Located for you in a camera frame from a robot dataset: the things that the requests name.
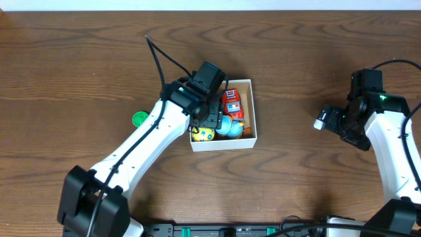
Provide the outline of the yellow ball blue letters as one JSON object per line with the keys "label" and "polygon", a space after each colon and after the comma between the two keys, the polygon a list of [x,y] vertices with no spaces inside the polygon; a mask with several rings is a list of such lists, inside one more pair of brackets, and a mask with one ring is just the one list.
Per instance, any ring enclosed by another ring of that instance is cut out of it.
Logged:
{"label": "yellow ball blue letters", "polygon": [[191,139],[194,142],[208,142],[214,140],[215,130],[213,128],[192,128]]}

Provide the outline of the red toy fire truck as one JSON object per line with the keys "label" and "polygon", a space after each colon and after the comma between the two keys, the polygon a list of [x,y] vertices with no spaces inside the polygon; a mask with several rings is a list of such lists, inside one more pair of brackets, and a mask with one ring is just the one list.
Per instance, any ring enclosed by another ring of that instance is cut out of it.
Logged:
{"label": "red toy fire truck", "polygon": [[243,107],[237,89],[226,90],[222,96],[222,103],[225,115],[229,115],[233,120],[243,120]]}

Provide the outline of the orange duck toy blue hat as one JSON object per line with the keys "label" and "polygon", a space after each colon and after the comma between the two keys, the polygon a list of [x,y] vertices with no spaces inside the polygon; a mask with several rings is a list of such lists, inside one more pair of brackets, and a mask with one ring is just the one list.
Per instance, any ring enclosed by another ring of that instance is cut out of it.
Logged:
{"label": "orange duck toy blue hat", "polygon": [[244,123],[234,120],[229,115],[222,116],[222,125],[220,129],[216,129],[216,133],[228,139],[240,139],[245,132],[250,132],[250,128],[246,128]]}

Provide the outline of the green ribbed plastic cap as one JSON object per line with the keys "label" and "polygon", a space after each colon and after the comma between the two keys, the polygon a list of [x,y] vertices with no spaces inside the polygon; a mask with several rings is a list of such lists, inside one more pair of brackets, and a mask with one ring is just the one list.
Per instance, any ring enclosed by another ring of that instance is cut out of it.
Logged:
{"label": "green ribbed plastic cap", "polygon": [[147,111],[138,111],[132,116],[132,124],[138,128],[146,121],[148,116],[149,113]]}

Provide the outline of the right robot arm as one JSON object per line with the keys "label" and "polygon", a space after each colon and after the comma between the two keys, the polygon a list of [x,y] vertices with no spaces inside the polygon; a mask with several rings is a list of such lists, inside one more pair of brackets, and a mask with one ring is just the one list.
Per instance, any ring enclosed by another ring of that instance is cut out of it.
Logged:
{"label": "right robot arm", "polygon": [[364,68],[351,75],[346,107],[326,104],[314,122],[362,151],[373,149],[384,206],[366,223],[380,236],[412,234],[420,223],[420,155],[412,135],[412,111],[406,99],[388,95],[380,70]]}

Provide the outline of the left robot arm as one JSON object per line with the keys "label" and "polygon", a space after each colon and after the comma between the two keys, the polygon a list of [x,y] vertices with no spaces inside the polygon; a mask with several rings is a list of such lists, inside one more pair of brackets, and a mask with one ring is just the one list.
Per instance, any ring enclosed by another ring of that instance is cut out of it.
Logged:
{"label": "left robot arm", "polygon": [[64,179],[57,220],[63,236],[142,236],[128,202],[159,155],[189,127],[220,128],[221,86],[228,77],[205,62],[164,86],[146,120],[123,144],[88,171],[76,165]]}

